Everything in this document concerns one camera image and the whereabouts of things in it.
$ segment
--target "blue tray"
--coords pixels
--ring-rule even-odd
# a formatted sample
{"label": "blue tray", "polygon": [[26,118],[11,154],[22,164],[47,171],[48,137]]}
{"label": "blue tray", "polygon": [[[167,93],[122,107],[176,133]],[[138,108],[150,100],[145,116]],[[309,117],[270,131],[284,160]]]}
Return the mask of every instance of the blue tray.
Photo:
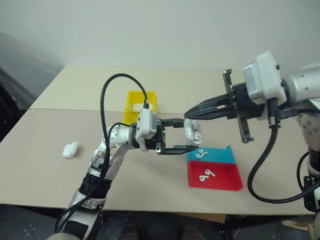
{"label": "blue tray", "polygon": [[[201,159],[196,158],[196,154],[199,154],[199,150],[203,149],[205,154]],[[186,154],[186,161],[189,163],[190,160],[203,161],[203,162],[215,162],[215,163],[226,163],[235,164],[236,160],[232,152],[231,146],[227,146],[225,149],[222,148],[211,148],[211,147],[199,147],[194,151],[190,151]]]}

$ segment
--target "red tray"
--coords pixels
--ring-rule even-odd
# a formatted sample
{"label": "red tray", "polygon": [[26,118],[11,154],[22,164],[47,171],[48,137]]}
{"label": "red tray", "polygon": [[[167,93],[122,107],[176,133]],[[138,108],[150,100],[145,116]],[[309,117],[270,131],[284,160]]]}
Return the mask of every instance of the red tray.
{"label": "red tray", "polygon": [[[205,181],[200,181],[199,176],[206,176],[209,169],[215,176],[209,175]],[[189,186],[202,189],[219,189],[239,191],[243,188],[238,167],[232,163],[194,161],[188,163]]]}

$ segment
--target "table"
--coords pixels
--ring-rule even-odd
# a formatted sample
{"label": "table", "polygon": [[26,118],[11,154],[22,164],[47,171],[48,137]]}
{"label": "table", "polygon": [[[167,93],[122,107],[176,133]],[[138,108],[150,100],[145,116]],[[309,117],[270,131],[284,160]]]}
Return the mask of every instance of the table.
{"label": "table", "polygon": [[[101,86],[111,72],[125,70],[104,67],[65,67],[62,70],[0,144],[1,204],[50,208],[65,208],[69,204],[102,139],[98,111]],[[182,118],[182,109],[185,111],[202,99],[224,93],[220,71],[131,69],[126,72],[139,80],[155,76],[153,80],[148,78],[146,83],[141,82],[146,89],[157,91],[161,112],[158,117],[163,119]],[[156,73],[166,76],[161,84]],[[169,101],[164,96],[173,76],[171,91],[179,91],[179,94],[171,96]],[[201,76],[197,86],[208,87],[202,87],[203,94],[195,99],[190,94],[195,91],[193,79],[196,76]],[[115,81],[110,85],[112,90],[106,100],[107,125],[123,120],[125,100],[117,97],[116,92],[123,91],[126,96],[128,89],[123,90],[123,84],[116,84]],[[248,192],[248,174],[270,136],[265,121],[249,120],[255,141],[247,144],[241,142],[236,119],[220,118],[200,123],[203,147],[232,146],[244,185],[241,191],[190,188],[184,155],[158,156],[154,151],[142,153],[135,149],[126,154],[104,209],[221,215],[311,214],[304,208],[303,200],[268,204],[256,200]],[[273,151],[254,179],[258,194],[269,198],[290,197],[299,192],[296,165],[307,150],[301,130],[293,119],[284,120],[281,126]],[[73,141],[80,143],[80,149],[74,158],[64,159],[62,150]],[[166,141],[167,146],[184,144],[183,130],[167,127]]]}

